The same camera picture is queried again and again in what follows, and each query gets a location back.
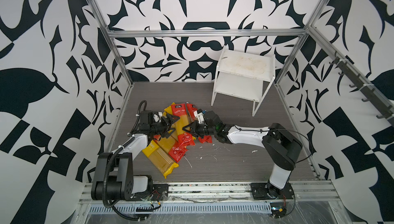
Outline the red spaghetti bag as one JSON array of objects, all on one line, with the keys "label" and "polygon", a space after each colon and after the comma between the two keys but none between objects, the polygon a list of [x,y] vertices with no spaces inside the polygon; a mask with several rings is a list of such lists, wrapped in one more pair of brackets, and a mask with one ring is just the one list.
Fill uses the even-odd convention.
[{"label": "red spaghetti bag", "polygon": [[194,138],[189,132],[185,132],[183,127],[189,125],[189,119],[186,112],[185,104],[172,104],[172,115],[178,116],[179,120],[175,122],[175,130],[178,136],[179,147],[194,146]]},{"label": "red spaghetti bag", "polygon": [[[189,122],[192,124],[194,122],[193,112],[199,110],[196,105],[187,103],[186,111],[189,116]],[[212,143],[212,138],[208,135],[206,124],[198,124],[197,128],[198,140],[200,143]]]},{"label": "red spaghetti bag", "polygon": [[154,141],[175,161],[179,162],[187,152],[185,147],[181,147],[179,142],[172,136],[155,135]]}]

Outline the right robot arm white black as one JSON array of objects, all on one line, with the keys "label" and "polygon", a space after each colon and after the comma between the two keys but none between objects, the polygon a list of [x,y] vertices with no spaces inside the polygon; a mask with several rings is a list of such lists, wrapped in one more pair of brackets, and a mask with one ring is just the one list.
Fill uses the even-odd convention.
[{"label": "right robot arm white black", "polygon": [[295,169],[303,144],[279,123],[270,127],[246,128],[223,123],[213,111],[196,112],[197,120],[184,126],[183,131],[194,137],[214,136],[223,144],[246,144],[265,149],[274,162],[268,183],[269,198],[282,194]]}]

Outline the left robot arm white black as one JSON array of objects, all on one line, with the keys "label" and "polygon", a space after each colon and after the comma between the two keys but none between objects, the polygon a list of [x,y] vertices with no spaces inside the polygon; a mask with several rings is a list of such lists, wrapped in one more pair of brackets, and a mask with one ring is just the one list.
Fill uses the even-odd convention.
[{"label": "left robot arm white black", "polygon": [[174,131],[172,125],[179,119],[180,117],[171,114],[141,111],[129,139],[116,150],[98,156],[91,198],[101,200],[109,206],[120,200],[148,197],[153,191],[151,176],[135,176],[133,160],[148,147],[154,136],[169,137]]}]

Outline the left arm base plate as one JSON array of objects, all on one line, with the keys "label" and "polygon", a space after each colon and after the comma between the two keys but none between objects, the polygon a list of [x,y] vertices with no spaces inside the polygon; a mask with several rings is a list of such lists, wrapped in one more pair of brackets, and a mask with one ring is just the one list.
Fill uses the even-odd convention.
[{"label": "left arm base plate", "polygon": [[160,201],[167,197],[168,191],[169,184],[152,184],[148,186],[146,191],[133,194],[128,201]]}]

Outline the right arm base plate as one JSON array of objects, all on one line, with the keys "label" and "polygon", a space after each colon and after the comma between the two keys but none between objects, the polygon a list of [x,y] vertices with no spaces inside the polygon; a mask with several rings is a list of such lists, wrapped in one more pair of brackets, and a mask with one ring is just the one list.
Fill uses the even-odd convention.
[{"label": "right arm base plate", "polygon": [[275,199],[294,199],[294,190],[289,182],[283,189],[279,189],[267,183],[251,183],[251,194],[255,200],[275,200]]}]

